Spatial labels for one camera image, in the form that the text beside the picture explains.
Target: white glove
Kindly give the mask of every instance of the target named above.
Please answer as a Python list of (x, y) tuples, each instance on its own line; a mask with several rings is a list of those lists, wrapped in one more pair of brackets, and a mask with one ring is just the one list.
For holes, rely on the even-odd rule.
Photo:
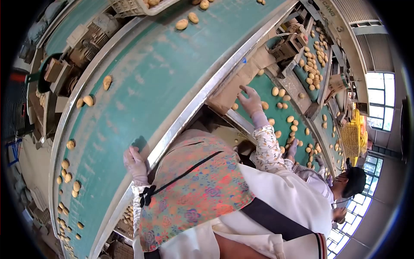
[(130, 146), (124, 152), (124, 166), (127, 172), (132, 174), (132, 179), (135, 185), (149, 185), (147, 167), (138, 153), (140, 149), (137, 147)]

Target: yellow plastic crate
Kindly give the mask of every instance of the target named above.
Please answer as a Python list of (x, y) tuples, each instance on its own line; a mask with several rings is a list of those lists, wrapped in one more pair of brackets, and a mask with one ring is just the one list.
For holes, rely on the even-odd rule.
[(341, 131), (341, 140), (344, 146), (345, 156), (349, 158), (358, 157), (360, 127), (349, 123), (339, 130)]

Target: window frame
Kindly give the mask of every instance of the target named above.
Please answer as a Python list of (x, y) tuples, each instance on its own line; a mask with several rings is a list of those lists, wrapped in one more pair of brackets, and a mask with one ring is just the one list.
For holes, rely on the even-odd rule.
[[(376, 107), (384, 108), (384, 112), (383, 112), (383, 117), (382, 118), (375, 117), (375, 116), (369, 116), (369, 118), (382, 120), (383, 121), (383, 127), (382, 128), (378, 128), (378, 127), (371, 126), (369, 124), (369, 122), (368, 122), (368, 124), (369, 124), (369, 126), (372, 129), (375, 129), (375, 130), (378, 130), (378, 131), (384, 131), (384, 132), (391, 132), (391, 130), (392, 130), (392, 122), (391, 122), (391, 128), (390, 128), (390, 130), (384, 129), (384, 126), (385, 126), (385, 109), (386, 108), (391, 108), (392, 109), (392, 112), (393, 112), (392, 119), (394, 120), (394, 115), (395, 115), (395, 73), (394, 72), (388, 72), (388, 71), (368, 71), (367, 74), (368, 73), (382, 74), (383, 75), (382, 80), (383, 80), (383, 84), (384, 84), (384, 89), (370, 88), (367, 85), (368, 93), (369, 93), (369, 90), (378, 90), (378, 91), (383, 91), (384, 92), (384, 95), (383, 95), (384, 96), (384, 104), (376, 104), (376, 103), (372, 103), (372, 102), (369, 103), (370, 106), (376, 106)], [(386, 105), (385, 104), (385, 76), (384, 76), (385, 74), (393, 74), (394, 75), (394, 106), (390, 106), (390, 105)]]
[[(345, 223), (344, 223), (343, 225), (338, 225), (338, 228), (332, 228), (332, 230), (331, 230), (331, 231), (333, 231), (333, 232), (335, 232), (335, 233), (337, 233), (337, 234), (341, 235), (342, 237), (341, 237), (340, 241), (338, 241), (338, 242), (336, 242), (335, 240), (333, 240), (333, 239), (330, 237), (330, 235), (326, 237), (328, 258), (332, 258), (332, 254), (334, 255), (334, 257), (336, 257), (336, 256), (337, 256), (337, 255), (338, 255), (338, 254), (342, 251), (342, 249), (343, 249), (343, 248), (347, 245), (347, 243), (349, 242), (349, 240), (352, 238), (352, 236), (355, 234), (356, 230), (358, 229), (359, 224), (361, 224), (362, 220), (364, 219), (364, 217), (365, 217), (365, 215), (366, 215), (366, 212), (369, 210), (369, 207), (370, 207), (370, 205), (371, 205), (371, 202), (372, 202), (372, 200), (374, 199), (374, 197), (373, 197), (373, 196), (374, 196), (374, 194), (375, 194), (376, 188), (375, 188), (374, 192), (372, 193), (372, 195), (368, 194), (368, 192), (369, 192), (369, 190), (371, 189), (371, 186), (372, 186), (372, 183), (373, 183), (373, 181), (374, 181), (374, 178), (377, 178), (377, 179), (378, 179), (378, 180), (377, 180), (377, 183), (378, 183), (378, 181), (379, 181), (379, 178), (380, 178), (380, 175), (381, 175), (382, 166), (384, 165), (384, 158), (383, 158), (383, 157), (380, 157), (380, 156), (377, 156), (377, 155), (373, 155), (373, 154), (367, 154), (367, 158), (368, 158), (368, 156), (373, 157), (373, 158), (376, 158), (376, 159), (377, 159), (377, 161), (376, 161), (376, 163), (375, 163), (375, 164), (373, 164), (372, 162), (368, 162), (368, 159), (366, 159), (366, 160), (365, 160), (365, 162), (364, 162), (364, 165), (365, 165), (365, 164), (374, 165), (374, 166), (375, 166), (375, 168), (374, 168), (374, 173), (371, 173), (371, 172), (369, 172), (369, 171), (367, 171), (367, 170), (364, 170), (367, 176), (371, 176), (371, 177), (372, 177), (372, 181), (371, 181), (371, 183), (369, 184), (368, 191), (367, 191), (367, 192), (363, 191), (363, 192), (361, 193), (361, 195), (365, 196), (365, 198), (364, 198), (364, 201), (363, 201), (363, 202), (365, 202), (365, 200), (366, 200), (366, 198), (367, 198), (367, 197), (369, 197), (369, 198), (371, 199), (371, 201), (369, 202), (368, 207), (367, 207), (367, 209), (366, 209), (366, 211), (365, 211), (364, 215), (359, 215), (359, 211), (358, 211), (358, 213), (355, 213), (355, 208), (353, 208), (353, 209), (352, 209), (352, 211), (351, 211), (351, 210), (349, 210), (349, 209), (348, 209), (348, 207), (349, 207), (349, 205), (351, 204), (351, 202), (353, 202), (353, 201), (354, 201), (356, 204), (360, 204), (360, 205), (363, 205), (363, 202), (362, 202), (362, 203), (360, 203), (360, 202), (355, 201), (355, 200), (354, 200), (354, 199), (355, 199), (355, 197), (349, 200), (349, 202), (348, 202), (348, 203), (347, 203), (347, 205), (346, 205), (346, 207), (347, 207), (347, 215), (348, 215), (348, 213), (350, 213), (350, 214), (352, 214), (353, 216), (355, 216), (355, 218), (354, 218), (354, 220), (352, 221), (351, 226), (350, 226), (349, 228), (347, 228), (347, 230), (346, 230), (346, 231), (343, 231), (343, 228), (346, 226), (346, 224), (347, 224), (347, 223), (349, 224), (349, 222), (347, 222), (347, 221), (345, 221)], [(378, 166), (378, 164), (379, 164), (379, 160), (382, 160), (382, 162), (381, 162), (381, 170), (379, 171), (378, 176), (376, 176), (376, 175), (375, 175), (375, 172), (377, 171), (377, 166)], [(361, 221), (360, 221), (360, 222), (358, 223), (358, 225), (355, 227), (355, 230), (354, 230), (354, 232), (352, 233), (352, 235), (350, 235), (350, 234), (348, 234), (348, 233), (347, 233), (347, 231), (348, 231), (348, 229), (350, 229), (350, 228), (352, 227), (352, 224), (355, 222), (355, 220), (357, 219), (357, 217), (360, 217), (360, 218), (361, 218)], [(336, 248), (336, 246), (337, 246), (337, 245), (338, 245), (338, 244), (339, 244), (339, 243), (343, 240), (343, 238), (344, 238), (345, 236), (348, 238), (348, 241), (344, 244), (344, 246), (343, 246), (343, 247), (342, 247), (342, 248), (341, 248), (341, 249), (340, 249), (337, 253), (335, 253), (333, 250), (334, 250), (334, 249)], [(329, 248), (329, 246), (330, 246), (331, 244), (335, 244), (335, 248), (330, 249), (330, 248)]]

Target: hand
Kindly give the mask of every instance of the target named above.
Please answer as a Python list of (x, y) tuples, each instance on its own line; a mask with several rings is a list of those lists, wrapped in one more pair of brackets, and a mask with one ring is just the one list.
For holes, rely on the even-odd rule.
[(249, 96), (249, 98), (246, 98), (242, 93), (239, 93), (237, 95), (237, 98), (239, 99), (241, 106), (247, 112), (249, 117), (251, 118), (255, 112), (263, 111), (262, 102), (256, 90), (244, 85), (240, 85), (239, 87)]
[(130, 146), (124, 152), (124, 166), (127, 172), (132, 174), (132, 179), (135, 184), (148, 185), (147, 167), (145, 161), (138, 153), (140, 149)]

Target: wall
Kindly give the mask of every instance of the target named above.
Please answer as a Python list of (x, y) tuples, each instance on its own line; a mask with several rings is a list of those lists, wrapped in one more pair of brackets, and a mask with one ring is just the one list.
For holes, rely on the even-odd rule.
[(395, 152), (401, 152), (400, 116), (402, 100), (407, 95), (407, 90), (402, 77), (402, 62), (393, 47), (391, 47), (391, 53), (395, 68), (395, 111), (391, 132), (376, 131), (371, 129), (368, 131), (368, 136), (369, 139), (372, 140), (377, 146), (388, 148)]
[(404, 184), (406, 165), (396, 159), (384, 158), (374, 199), (352, 239), (336, 259), (364, 258), (381, 238), (398, 205)]

